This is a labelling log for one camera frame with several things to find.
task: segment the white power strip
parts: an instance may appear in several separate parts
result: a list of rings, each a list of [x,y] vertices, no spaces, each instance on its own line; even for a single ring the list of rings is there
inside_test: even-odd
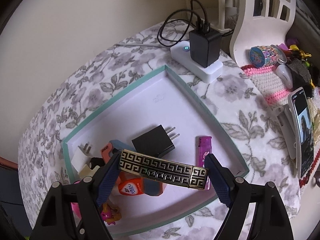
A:
[[[219,60],[206,68],[193,61],[190,56],[190,43],[188,41],[180,41],[170,48],[170,52],[174,60],[190,70],[204,83],[210,84],[222,74],[223,63]]]

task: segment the greek key pattern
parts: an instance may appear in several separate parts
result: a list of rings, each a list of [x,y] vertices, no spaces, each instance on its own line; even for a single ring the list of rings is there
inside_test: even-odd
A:
[[[196,189],[204,189],[208,177],[205,168],[170,162],[129,150],[122,151],[119,169],[166,184]]]

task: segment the white wall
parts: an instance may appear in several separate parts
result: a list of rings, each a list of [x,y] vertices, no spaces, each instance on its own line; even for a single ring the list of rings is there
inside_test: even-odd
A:
[[[0,35],[0,156],[17,162],[31,118],[82,64],[184,0],[23,0]]]

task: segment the purple lighter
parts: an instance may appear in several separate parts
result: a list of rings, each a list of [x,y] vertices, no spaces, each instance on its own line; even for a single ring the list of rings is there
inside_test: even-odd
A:
[[[197,166],[204,167],[204,158],[209,154],[212,153],[211,147],[211,136],[202,136],[199,137],[199,151],[198,151],[198,158],[197,158]],[[209,177],[207,178],[207,183],[205,184],[204,189],[209,189],[210,187],[210,180]]]

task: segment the floral tablecloth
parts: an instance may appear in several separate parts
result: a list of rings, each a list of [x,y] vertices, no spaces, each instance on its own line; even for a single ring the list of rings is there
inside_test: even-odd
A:
[[[121,43],[158,45],[155,25]],[[166,38],[178,38],[186,24],[168,24]],[[62,140],[101,104],[143,75],[171,67],[194,90],[230,135],[246,160],[246,180],[264,185],[275,182],[290,218],[300,208],[300,188],[278,125],[252,81],[223,51],[223,74],[205,84],[171,58],[169,48],[115,45],[75,71],[54,92],[31,120],[19,143],[19,179],[23,202],[33,227],[44,198],[54,181],[69,183]],[[250,206],[240,239],[246,239],[254,205]],[[227,213],[218,200],[193,214],[129,239],[214,238]]]

